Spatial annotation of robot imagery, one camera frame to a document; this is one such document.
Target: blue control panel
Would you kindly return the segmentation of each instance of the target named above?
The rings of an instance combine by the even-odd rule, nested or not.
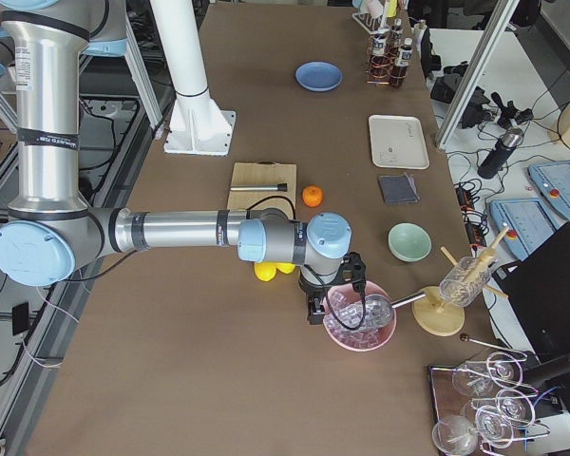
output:
[[[570,161],[531,164],[528,173],[549,204],[570,220]]]
[[[526,259],[559,227],[539,198],[497,199],[490,202],[490,214],[497,231],[510,227],[503,240],[519,260]]]

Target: yellow lemon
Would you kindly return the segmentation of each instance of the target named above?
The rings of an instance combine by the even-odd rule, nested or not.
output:
[[[256,277],[264,282],[272,280],[276,276],[276,265],[271,262],[254,263]]]
[[[291,274],[295,270],[295,265],[292,263],[277,263],[276,268],[285,274]]]

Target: black thermos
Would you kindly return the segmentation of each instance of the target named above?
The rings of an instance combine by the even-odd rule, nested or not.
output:
[[[492,179],[522,141],[523,130],[521,128],[514,126],[506,130],[477,169],[477,174],[484,179]]]
[[[547,380],[566,373],[570,373],[570,353],[559,356],[546,363],[539,364],[535,368],[525,370],[523,372],[523,381],[540,389]]]

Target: white tray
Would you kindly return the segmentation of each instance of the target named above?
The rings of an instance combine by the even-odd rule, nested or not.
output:
[[[381,168],[428,168],[420,121],[406,116],[370,116],[371,160]]]

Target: light green bowl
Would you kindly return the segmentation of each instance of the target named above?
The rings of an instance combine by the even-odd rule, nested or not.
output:
[[[413,223],[399,223],[389,231],[390,251],[402,261],[419,261],[428,255],[430,247],[428,233]]]

